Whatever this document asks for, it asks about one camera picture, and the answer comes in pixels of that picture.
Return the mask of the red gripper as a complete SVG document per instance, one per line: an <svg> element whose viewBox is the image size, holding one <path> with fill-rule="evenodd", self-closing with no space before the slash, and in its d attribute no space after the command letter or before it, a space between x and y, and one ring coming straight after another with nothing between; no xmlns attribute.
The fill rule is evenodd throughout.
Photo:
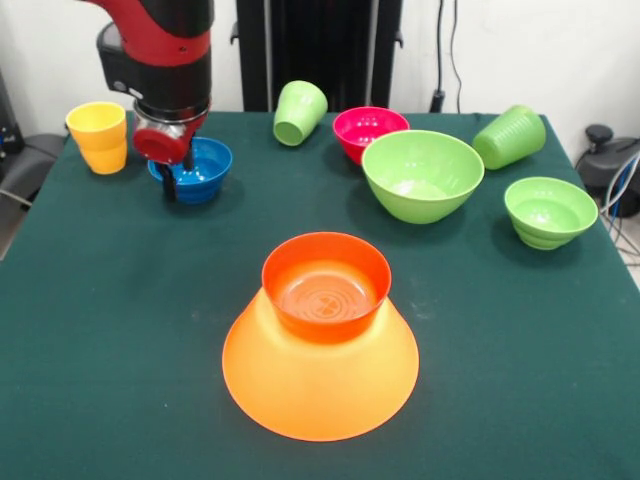
<svg viewBox="0 0 640 480"><path fill-rule="evenodd" d="M159 120L135 113L133 145L148 160L161 163L164 196L177 201L176 181L169 165L182 163L185 171L194 169L192 138L204 124L208 113L180 121Z"/></svg>

